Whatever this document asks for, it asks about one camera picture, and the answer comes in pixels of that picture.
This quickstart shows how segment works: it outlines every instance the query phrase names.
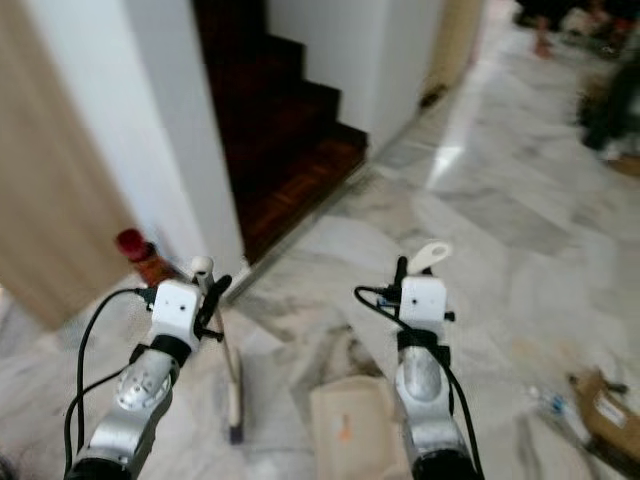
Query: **wooden door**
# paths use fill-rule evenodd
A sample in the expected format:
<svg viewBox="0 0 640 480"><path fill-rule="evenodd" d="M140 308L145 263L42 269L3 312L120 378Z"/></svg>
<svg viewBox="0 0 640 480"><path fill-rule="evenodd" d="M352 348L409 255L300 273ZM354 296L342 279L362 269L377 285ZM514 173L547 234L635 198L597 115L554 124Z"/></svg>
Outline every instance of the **wooden door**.
<svg viewBox="0 0 640 480"><path fill-rule="evenodd" d="M469 65L484 12L483 0L444 0L431 68L424 82L424 95L457 83Z"/></svg>
<svg viewBox="0 0 640 480"><path fill-rule="evenodd" d="M132 220L23 8L0 4L0 285L56 327L126 273Z"/></svg>

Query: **person's foot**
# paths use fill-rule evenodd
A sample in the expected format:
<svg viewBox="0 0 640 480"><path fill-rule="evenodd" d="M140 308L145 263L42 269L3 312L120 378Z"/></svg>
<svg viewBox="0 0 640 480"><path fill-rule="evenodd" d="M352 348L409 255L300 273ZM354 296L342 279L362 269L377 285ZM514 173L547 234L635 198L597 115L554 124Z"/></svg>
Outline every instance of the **person's foot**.
<svg viewBox="0 0 640 480"><path fill-rule="evenodd" d="M551 43L546 40L536 42L533 52L540 58L547 60L553 55L551 54Z"/></svg>

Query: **wooden staircase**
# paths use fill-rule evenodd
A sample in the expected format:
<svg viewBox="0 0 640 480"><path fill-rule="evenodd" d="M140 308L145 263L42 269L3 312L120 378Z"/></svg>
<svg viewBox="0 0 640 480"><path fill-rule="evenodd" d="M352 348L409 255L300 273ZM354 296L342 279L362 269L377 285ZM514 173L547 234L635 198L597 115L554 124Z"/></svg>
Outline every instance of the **wooden staircase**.
<svg viewBox="0 0 640 480"><path fill-rule="evenodd" d="M267 33L264 0L193 0L249 262L364 161L340 91L303 79L302 44Z"/></svg>

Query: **red bottle cap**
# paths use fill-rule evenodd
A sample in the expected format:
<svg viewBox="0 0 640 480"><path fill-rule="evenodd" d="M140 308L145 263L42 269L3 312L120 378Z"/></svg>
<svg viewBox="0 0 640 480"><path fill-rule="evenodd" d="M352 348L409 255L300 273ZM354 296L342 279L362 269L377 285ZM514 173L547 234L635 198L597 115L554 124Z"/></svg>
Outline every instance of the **red bottle cap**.
<svg viewBox="0 0 640 480"><path fill-rule="evenodd" d="M116 237L118 250L132 262L144 260L149 255L149 244L135 228L130 228Z"/></svg>

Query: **bottle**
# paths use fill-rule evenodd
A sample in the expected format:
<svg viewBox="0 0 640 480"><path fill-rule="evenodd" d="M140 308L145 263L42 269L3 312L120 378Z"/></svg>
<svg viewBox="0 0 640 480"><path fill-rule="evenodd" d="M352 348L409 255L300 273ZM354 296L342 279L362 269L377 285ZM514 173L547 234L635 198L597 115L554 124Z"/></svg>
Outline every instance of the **bottle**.
<svg viewBox="0 0 640 480"><path fill-rule="evenodd" d="M147 286L157 287L163 280L178 276L171 264L158 254L155 245L147 242L135 228L120 232L116 245Z"/></svg>
<svg viewBox="0 0 640 480"><path fill-rule="evenodd" d="M550 414L556 420L562 421L582 445L589 443L591 434L584 425L580 412L572 401L547 388L531 387L529 388L529 394L537 401L538 408Z"/></svg>

